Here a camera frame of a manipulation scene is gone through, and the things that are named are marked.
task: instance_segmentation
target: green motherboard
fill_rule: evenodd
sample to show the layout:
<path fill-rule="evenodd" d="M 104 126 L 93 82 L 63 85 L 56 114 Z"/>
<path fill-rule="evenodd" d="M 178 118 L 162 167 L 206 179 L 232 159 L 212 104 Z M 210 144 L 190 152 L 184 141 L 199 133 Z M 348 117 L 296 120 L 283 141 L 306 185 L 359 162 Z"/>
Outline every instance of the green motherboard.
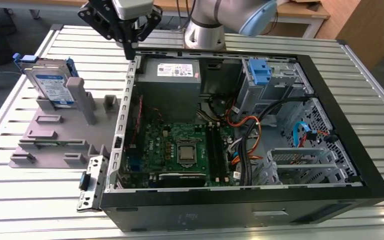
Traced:
<path fill-rule="evenodd" d="M 216 129 L 218 135 L 208 138 L 212 129 Z M 163 173 L 206 175 L 207 187 L 235 184 L 226 156 L 227 142 L 232 134 L 232 128 L 228 126 L 144 124 L 142 154 L 140 157 L 130 157 L 134 187 L 154 187 L 148 179 L 152 181 L 152 176 L 156 178 L 158 174 Z"/>

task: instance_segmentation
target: power supply label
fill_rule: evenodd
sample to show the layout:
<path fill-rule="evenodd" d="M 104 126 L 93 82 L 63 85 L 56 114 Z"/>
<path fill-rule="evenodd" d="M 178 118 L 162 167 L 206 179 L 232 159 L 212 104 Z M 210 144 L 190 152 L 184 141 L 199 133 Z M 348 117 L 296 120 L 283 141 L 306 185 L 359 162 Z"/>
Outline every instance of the power supply label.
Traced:
<path fill-rule="evenodd" d="M 159 77 L 194 77 L 194 65 L 160 63 L 158 64 Z"/>
<path fill-rule="evenodd" d="M 63 76 L 37 74 L 36 79 L 51 102 L 67 107 L 75 103 L 71 92 L 64 86 L 65 81 Z"/>

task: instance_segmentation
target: expansion slot bracket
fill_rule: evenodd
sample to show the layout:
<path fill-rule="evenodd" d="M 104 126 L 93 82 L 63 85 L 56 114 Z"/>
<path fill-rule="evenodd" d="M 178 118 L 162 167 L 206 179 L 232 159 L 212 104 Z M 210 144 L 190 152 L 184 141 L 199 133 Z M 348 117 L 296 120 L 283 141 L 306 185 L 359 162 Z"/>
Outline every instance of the expansion slot bracket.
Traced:
<path fill-rule="evenodd" d="M 77 212 L 100 212 L 100 200 L 104 189 L 108 159 L 100 155 L 89 159 L 87 171 L 84 171 L 79 188 L 80 198 Z"/>

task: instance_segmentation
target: ram slot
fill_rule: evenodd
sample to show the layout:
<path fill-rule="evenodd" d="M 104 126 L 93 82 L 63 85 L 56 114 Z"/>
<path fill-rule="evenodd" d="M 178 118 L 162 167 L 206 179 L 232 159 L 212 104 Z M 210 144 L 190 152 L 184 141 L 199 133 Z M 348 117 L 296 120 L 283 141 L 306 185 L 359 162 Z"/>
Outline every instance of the ram slot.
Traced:
<path fill-rule="evenodd" d="M 219 166 L 218 166 L 218 160 L 215 156 L 215 148 L 214 148 L 214 139 L 212 139 L 212 132 L 214 132 L 214 126 L 207 126 L 206 128 L 206 140 L 207 140 L 207 155 L 208 155 L 208 163 L 210 163 L 210 174 L 211 174 L 211 180 L 216 181 L 219 179 Z"/>
<path fill-rule="evenodd" d="M 223 154 L 223 139 L 220 134 L 220 128 L 215 127 L 212 131 L 212 141 L 214 141 L 214 150 L 215 150 L 215 159 L 218 161 L 218 175 L 220 182 L 224 182 L 227 179 L 227 170 L 226 170 L 226 160 Z"/>

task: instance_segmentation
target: metal workbench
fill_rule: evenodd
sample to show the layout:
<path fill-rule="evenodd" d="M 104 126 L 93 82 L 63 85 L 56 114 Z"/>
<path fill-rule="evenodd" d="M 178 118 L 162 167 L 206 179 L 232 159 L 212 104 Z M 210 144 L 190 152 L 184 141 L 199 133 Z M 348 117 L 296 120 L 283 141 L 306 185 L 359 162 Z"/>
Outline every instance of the metal workbench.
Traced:
<path fill-rule="evenodd" d="M 226 36 L 227 49 L 310 55 L 384 178 L 384 91 L 348 46 L 334 40 Z M 142 44 L 183 47 L 182 33 L 155 31 Z M 89 27 L 51 30 L 37 50 L 47 58 L 76 62 L 95 98 L 123 96 L 128 61 L 113 41 Z M 9 156 L 37 104 L 21 76 L 0 110 L 0 239 L 81 239 L 147 236 L 160 239 L 384 239 L 384 202 L 362 207 L 318 225 L 122 233 L 103 212 L 76 213 L 76 169 L 12 169 Z"/>

